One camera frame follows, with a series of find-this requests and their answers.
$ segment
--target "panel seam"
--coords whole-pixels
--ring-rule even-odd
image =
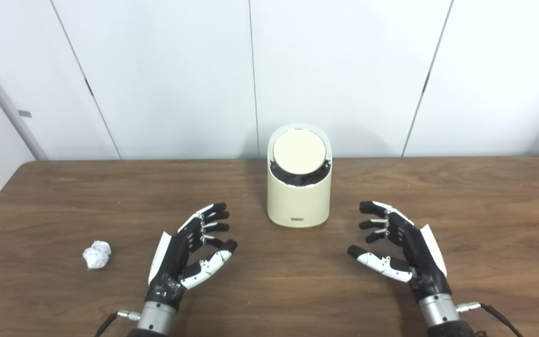
[[[434,50],[434,56],[432,56],[432,62],[430,63],[430,68],[428,69],[428,74],[426,75],[425,82],[423,83],[423,88],[421,95],[419,96],[419,101],[417,102],[417,107],[415,108],[415,114],[413,114],[413,120],[411,121],[411,126],[409,127],[409,132],[407,134],[407,140],[405,141],[405,146],[402,148],[401,157],[405,156],[405,152],[407,151],[407,146],[409,145],[409,140],[411,139],[411,133],[413,132],[413,126],[415,126],[415,120],[417,119],[417,113],[419,112],[419,108],[421,107],[421,102],[423,100],[423,95],[425,94],[425,91],[428,88],[428,81],[430,80],[430,75],[432,74],[432,68],[434,67],[434,61],[436,60],[436,56],[438,55],[438,49],[440,49],[440,43],[442,41],[442,36],[444,35],[444,30],[446,29],[446,24],[449,21],[449,17],[451,16],[451,11],[453,8],[453,4],[455,4],[455,0],[451,0],[451,4],[449,5],[449,11],[446,13],[446,18],[444,18],[444,23],[442,25],[442,31],[440,32],[440,37],[438,38],[438,43],[436,44],[436,49]]]
[[[66,41],[68,41],[68,45],[70,46],[70,50],[72,50],[72,54],[74,55],[74,59],[76,60],[76,63],[79,65],[80,73],[83,75],[84,81],[88,83],[88,80],[86,78],[86,75],[84,74],[84,70],[82,67],[82,64],[80,64],[79,58],[76,55],[76,51],[74,50],[74,46],[72,45],[72,42],[70,41],[70,37],[68,36],[68,32],[66,32],[66,27],[64,27],[64,23],[62,22],[62,18],[59,16],[58,9],[55,7],[55,4],[53,3],[53,0],[49,0],[51,3],[51,7],[53,7],[53,11],[55,12],[55,16],[58,18],[60,26],[62,26],[62,31],[64,32],[64,36],[66,36]],[[118,158],[122,160],[122,155],[120,155],[120,151],[118,150],[118,147],[116,145],[116,141],[114,140],[114,137],[111,135],[111,130],[109,130],[109,126],[107,126],[107,121],[105,121],[105,117],[103,117],[103,113],[101,112],[101,108],[99,107],[99,103],[97,102],[97,98],[93,94],[92,89],[87,84],[88,90],[90,92],[90,95],[93,98],[93,101],[95,102],[95,106],[97,107],[97,111],[99,111],[99,116],[101,116],[101,120],[103,121],[103,125],[105,126],[105,129],[107,130],[107,134],[109,135],[109,138],[111,139],[111,143],[114,145],[114,149],[116,149],[116,153],[118,155]]]
[[[248,0],[248,28],[251,36],[251,65],[253,67],[253,100],[255,101],[255,130],[257,132],[257,158],[261,158],[259,148],[259,117],[257,116],[257,81],[255,80],[255,52],[253,50],[253,19],[251,15],[251,0]]]

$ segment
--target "black fingertip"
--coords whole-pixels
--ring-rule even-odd
[[[363,214],[374,214],[381,218],[386,217],[385,208],[376,205],[373,201],[361,201],[359,203],[359,211]]]
[[[384,224],[380,222],[372,222],[372,220],[367,220],[359,223],[359,228],[361,229],[370,229],[370,228],[384,228]]]
[[[366,254],[367,251],[357,245],[351,245],[349,249],[347,249],[347,254],[350,256],[353,256],[353,258],[356,260],[359,256]]]
[[[366,243],[374,243],[376,241],[378,241],[379,239],[383,239],[385,238],[386,235],[384,233],[372,233],[372,234],[369,234],[366,238],[365,238],[365,242]]]
[[[233,239],[228,239],[228,241],[226,241],[226,243],[224,243],[222,247],[220,247],[220,251],[229,251],[231,253],[234,253],[236,247],[238,247],[238,243]]]
[[[226,203],[213,204],[213,205],[211,205],[210,209],[203,212],[203,215],[208,216],[211,213],[218,213],[218,212],[224,211],[226,209],[226,207],[227,207]]]
[[[213,239],[205,239],[205,244],[210,245],[210,246],[214,246],[216,248],[220,248],[224,244],[224,241],[222,241],[220,239],[216,239],[214,237]]]
[[[230,230],[230,225],[229,224],[221,224],[218,222],[218,224],[216,224],[216,226],[214,226],[215,230],[218,231],[218,232],[227,232]]]
[[[205,218],[205,222],[209,223],[209,222],[213,222],[215,220],[227,219],[229,217],[230,217],[230,212],[229,211],[217,212],[217,213],[215,213],[213,215],[207,216],[207,218]]]

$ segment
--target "crumpled paper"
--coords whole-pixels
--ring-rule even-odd
[[[83,252],[83,258],[86,260],[86,266],[89,269],[105,267],[110,255],[111,246],[105,241],[95,241]]]

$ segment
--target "cream cylindrical bin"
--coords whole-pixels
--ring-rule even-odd
[[[268,215],[281,226],[311,227],[330,214],[332,149],[311,125],[287,125],[268,145]]]

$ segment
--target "silver cylinder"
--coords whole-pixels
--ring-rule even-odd
[[[419,301],[419,308],[428,327],[460,320],[455,303],[449,294],[428,296]]]
[[[155,331],[167,336],[172,329],[175,315],[176,310],[169,305],[156,301],[146,301],[137,328]]]

